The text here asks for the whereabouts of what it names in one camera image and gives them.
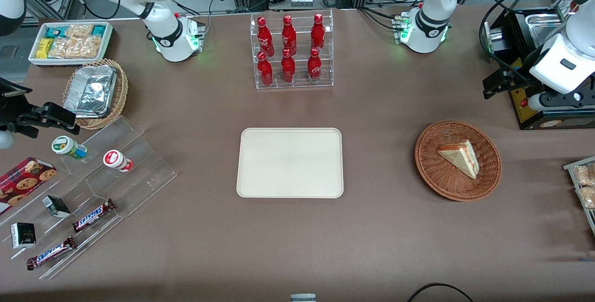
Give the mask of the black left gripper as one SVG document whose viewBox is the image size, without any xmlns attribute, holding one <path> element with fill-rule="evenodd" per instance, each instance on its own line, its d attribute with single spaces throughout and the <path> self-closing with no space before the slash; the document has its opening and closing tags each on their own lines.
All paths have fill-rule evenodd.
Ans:
<svg viewBox="0 0 595 302">
<path fill-rule="evenodd" d="M 490 99 L 501 92 L 526 87 L 526 83 L 515 83 L 512 71 L 499 68 L 483 80 L 483 99 Z M 590 75 L 570 93 L 546 91 L 541 95 L 541 105 L 549 109 L 593 109 L 595 105 L 595 76 Z"/>
</svg>

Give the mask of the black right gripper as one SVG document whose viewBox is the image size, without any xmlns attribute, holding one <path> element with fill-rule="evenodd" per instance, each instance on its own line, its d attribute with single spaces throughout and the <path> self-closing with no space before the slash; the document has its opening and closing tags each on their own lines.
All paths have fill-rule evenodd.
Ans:
<svg viewBox="0 0 595 302">
<path fill-rule="evenodd" d="M 57 128 L 72 135 L 79 135 L 80 126 L 76 124 L 76 114 L 62 106 L 46 102 L 43 105 L 43 116 L 37 112 L 38 107 L 28 102 L 26 94 L 32 89 L 0 79 L 0 122 L 1 129 L 12 133 L 21 133 L 36 138 L 38 127 Z"/>
</svg>

